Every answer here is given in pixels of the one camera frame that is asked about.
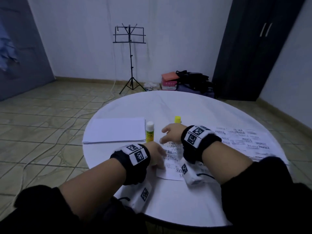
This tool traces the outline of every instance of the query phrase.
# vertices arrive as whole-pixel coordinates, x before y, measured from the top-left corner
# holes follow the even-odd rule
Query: round table
[[[177,91],[149,91],[119,98],[101,108],[95,118],[144,117],[155,124],[154,141],[164,135],[161,129],[181,116],[184,125],[201,124],[262,130],[281,149],[276,139],[254,118],[224,102],[205,96]],[[89,168],[109,159],[112,152],[131,142],[84,144],[83,152]],[[229,225],[222,210],[221,188],[218,184],[202,184],[188,188],[184,181],[158,178],[150,169],[147,178],[154,190],[146,204],[145,215],[164,222],[192,227]]]

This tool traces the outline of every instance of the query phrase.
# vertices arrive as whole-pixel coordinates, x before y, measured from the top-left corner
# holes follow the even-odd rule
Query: hand
[[[160,146],[160,144],[151,141],[143,144],[148,149],[151,155],[150,166],[157,165],[160,169],[165,169],[163,158],[166,156],[166,151]]]
[[[161,130],[161,132],[162,133],[167,132],[167,134],[164,137],[162,137],[159,142],[161,144],[164,144],[164,143],[172,141],[172,142],[175,142],[177,144],[180,144],[181,143],[181,135],[182,135],[182,133],[186,127],[187,126],[182,125],[181,123],[172,123],[172,124],[165,126]]]

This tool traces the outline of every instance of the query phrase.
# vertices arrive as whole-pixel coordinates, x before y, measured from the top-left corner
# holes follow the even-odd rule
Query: tiled floor
[[[39,184],[59,186],[88,169],[81,141],[89,119],[110,101],[142,91],[126,88],[119,95],[123,86],[116,85],[113,89],[116,97],[109,100],[111,87],[56,81],[0,102],[0,220],[12,211],[8,205],[19,190],[26,163],[31,161],[24,171],[24,187]],[[293,179],[312,188],[310,138],[255,102],[225,102],[264,125],[291,161]],[[80,118],[65,131],[77,116]]]

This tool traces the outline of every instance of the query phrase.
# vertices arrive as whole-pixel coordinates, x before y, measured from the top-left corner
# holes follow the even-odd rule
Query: black wristband
[[[119,148],[110,158],[117,159],[126,169],[127,177],[124,185],[142,183],[146,177],[151,156],[148,149],[142,144],[129,144]]]
[[[196,161],[202,162],[202,153],[215,141],[222,140],[212,130],[204,126],[189,126],[181,135],[183,157],[192,164]]]

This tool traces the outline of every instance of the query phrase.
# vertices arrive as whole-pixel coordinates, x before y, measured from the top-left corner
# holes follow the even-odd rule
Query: white wall
[[[129,45],[113,44],[112,34],[116,25],[137,23],[145,28],[147,44],[133,44],[134,76],[151,82],[160,82],[161,74],[175,70],[202,72],[211,79],[232,4],[232,0],[28,1],[54,75],[128,80]]]
[[[306,0],[260,98],[312,128],[312,0]]]

